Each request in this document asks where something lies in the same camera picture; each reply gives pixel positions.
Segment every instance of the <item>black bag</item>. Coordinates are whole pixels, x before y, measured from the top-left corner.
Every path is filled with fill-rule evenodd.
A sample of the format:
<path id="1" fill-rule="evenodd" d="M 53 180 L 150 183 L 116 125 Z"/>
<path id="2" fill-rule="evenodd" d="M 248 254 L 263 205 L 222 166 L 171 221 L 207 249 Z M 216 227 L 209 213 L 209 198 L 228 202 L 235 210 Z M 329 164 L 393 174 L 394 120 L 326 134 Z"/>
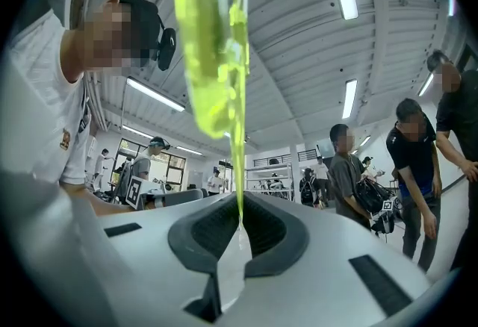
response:
<path id="1" fill-rule="evenodd" d="M 365 178 L 357 183 L 356 200 L 366 211 L 376 214 L 382 210 L 383 202 L 392 197 L 390 190 L 382 185 Z"/>
<path id="2" fill-rule="evenodd" d="M 303 204 L 313 204 L 314 203 L 314 193 L 315 190 L 312 187 L 312 183 L 314 182 L 315 177 L 311 177 L 309 181 L 305 179 L 305 177 L 301 180 L 302 181 L 302 189 L 300 191 L 300 200 Z"/>

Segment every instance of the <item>dark pants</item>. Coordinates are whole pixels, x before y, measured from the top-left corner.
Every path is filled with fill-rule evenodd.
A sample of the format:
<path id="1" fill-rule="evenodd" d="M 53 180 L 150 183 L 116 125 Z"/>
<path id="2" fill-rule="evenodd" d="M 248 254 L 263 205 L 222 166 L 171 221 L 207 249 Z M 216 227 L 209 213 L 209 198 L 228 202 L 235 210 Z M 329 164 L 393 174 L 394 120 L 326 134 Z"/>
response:
<path id="1" fill-rule="evenodd" d="M 470 215 L 468 216 L 468 227 L 460 240 L 456 250 L 455 259 L 451 265 L 451 270 L 457 267 L 467 266 L 471 263 L 472 251 L 477 247 L 478 233 L 478 182 L 468 184 L 468 207 Z"/>
<path id="2" fill-rule="evenodd" d="M 427 271 L 432 264 L 433 257 L 435 256 L 436 242 L 438 239 L 438 229 L 440 226 L 440 208 L 441 200 L 433 196 L 432 193 L 424 196 L 429 209 L 436 217 L 436 238 L 434 240 L 425 236 L 423 246 L 421 248 L 420 260 L 418 266 Z M 421 212 L 418 210 L 417 205 L 411 198 L 407 196 L 403 198 L 403 223 L 405 223 L 405 234 L 403 235 L 403 254 L 413 258 L 415 249 L 417 247 L 418 238 L 420 238 L 421 230 Z"/>
<path id="3" fill-rule="evenodd" d="M 330 181 L 325 178 L 319 178 L 320 192 L 322 193 L 322 199 L 324 202 L 330 200 Z"/>

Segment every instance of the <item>white t-shirt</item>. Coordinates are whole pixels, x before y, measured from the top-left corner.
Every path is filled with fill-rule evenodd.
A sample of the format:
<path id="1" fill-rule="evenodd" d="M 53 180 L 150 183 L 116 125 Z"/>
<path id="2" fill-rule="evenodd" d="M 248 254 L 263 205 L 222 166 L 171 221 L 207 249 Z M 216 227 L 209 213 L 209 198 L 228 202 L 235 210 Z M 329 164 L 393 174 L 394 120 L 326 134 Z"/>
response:
<path id="1" fill-rule="evenodd" d="M 35 177 L 48 182 L 84 184 L 90 117 L 79 133 L 86 93 L 81 78 L 71 84 L 61 71 L 60 42 L 64 32 L 60 20 L 50 10 L 15 36 L 9 50 L 17 69 L 30 81 L 56 119 L 49 141 L 36 156 Z"/>
<path id="2" fill-rule="evenodd" d="M 208 191 L 212 193 L 219 193 L 219 185 L 223 184 L 223 179 L 220 177 L 216 177 L 215 175 L 212 175 L 208 179 L 208 184 L 213 184 L 213 187 L 208 187 Z"/>
<path id="3" fill-rule="evenodd" d="M 314 170 L 315 177 L 319 180 L 328 180 L 327 172 L 327 165 L 324 163 L 316 163 L 315 165 L 311 166 L 311 169 Z"/>

